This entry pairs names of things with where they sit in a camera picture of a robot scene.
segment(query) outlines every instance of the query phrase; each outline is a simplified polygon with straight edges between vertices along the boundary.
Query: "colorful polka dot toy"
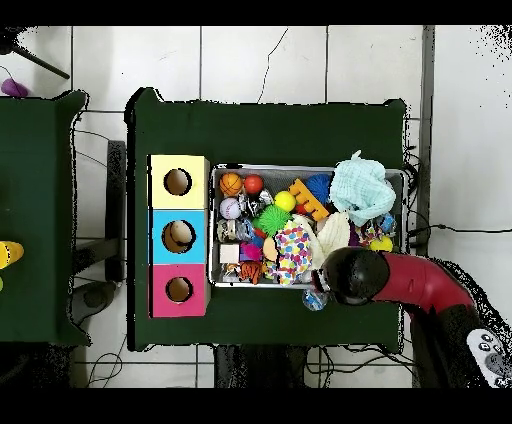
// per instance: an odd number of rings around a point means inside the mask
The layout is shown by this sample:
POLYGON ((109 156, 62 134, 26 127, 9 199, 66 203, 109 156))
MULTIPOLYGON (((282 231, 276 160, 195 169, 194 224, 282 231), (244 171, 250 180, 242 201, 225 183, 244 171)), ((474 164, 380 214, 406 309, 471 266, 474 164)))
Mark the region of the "colorful polka dot toy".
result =
POLYGON ((268 274, 278 277, 279 283, 286 286, 294 283, 311 266, 310 238, 302 226, 288 221, 275 235, 275 241, 279 257, 277 265, 271 266, 268 274))

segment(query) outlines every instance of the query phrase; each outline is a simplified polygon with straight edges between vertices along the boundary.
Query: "small ball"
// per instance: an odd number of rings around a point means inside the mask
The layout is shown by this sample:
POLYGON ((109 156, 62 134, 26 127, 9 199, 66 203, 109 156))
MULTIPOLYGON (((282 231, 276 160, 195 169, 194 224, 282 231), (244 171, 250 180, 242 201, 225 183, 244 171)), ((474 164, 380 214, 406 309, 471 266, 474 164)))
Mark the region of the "small ball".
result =
POLYGON ((297 212, 300 215, 307 215, 308 211, 304 207, 304 203, 300 203, 297 206, 295 206, 295 212, 297 212))
POLYGON ((234 197, 228 197, 220 202, 219 209, 224 219, 237 219, 240 216, 240 204, 234 197))
POLYGON ((293 197, 288 191, 280 191, 276 194, 274 198, 274 202, 276 206, 284 210, 285 212, 290 212, 295 207, 297 203, 295 197, 293 197))
POLYGON ((236 196, 242 190, 242 178, 234 172, 224 174, 220 179, 220 189, 226 196, 236 196))
POLYGON ((248 175, 245 177, 244 186, 248 194, 259 194, 263 190, 263 179, 259 175, 248 175))

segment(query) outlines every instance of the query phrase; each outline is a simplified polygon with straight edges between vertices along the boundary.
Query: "red ball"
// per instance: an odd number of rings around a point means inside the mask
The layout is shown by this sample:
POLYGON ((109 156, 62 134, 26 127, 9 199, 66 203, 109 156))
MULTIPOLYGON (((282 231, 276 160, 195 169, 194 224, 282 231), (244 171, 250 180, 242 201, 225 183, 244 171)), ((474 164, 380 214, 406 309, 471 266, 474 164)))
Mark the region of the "red ball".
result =
POLYGON ((248 175, 245 177, 244 186, 248 194, 259 194, 263 190, 263 179, 259 175, 248 175))
POLYGON ((297 212, 300 215, 308 214, 308 211, 304 208, 304 204, 297 204, 297 206, 295 206, 295 212, 297 212))

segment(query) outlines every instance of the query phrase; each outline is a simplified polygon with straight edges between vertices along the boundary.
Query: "light blue cloth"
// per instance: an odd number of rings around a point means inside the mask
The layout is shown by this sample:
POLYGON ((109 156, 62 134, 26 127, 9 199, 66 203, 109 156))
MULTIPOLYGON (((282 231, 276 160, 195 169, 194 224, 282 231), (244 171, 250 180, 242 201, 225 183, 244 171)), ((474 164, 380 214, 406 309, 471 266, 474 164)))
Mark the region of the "light blue cloth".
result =
POLYGON ((374 160, 361 159, 361 151, 350 160, 340 162, 334 170, 329 197, 341 212, 346 210, 358 227, 389 212, 396 194, 386 181, 384 166, 374 160))

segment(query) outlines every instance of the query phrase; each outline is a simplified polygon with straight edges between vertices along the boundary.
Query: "orange basketball toy ball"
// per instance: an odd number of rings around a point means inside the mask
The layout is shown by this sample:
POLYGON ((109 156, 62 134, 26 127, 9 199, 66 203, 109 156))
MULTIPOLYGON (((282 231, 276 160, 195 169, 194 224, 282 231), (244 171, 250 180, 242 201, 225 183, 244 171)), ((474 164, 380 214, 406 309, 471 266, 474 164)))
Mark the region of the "orange basketball toy ball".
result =
POLYGON ((226 196, 236 196, 242 190, 242 186, 242 178, 234 172, 228 172, 220 179, 220 189, 226 196))

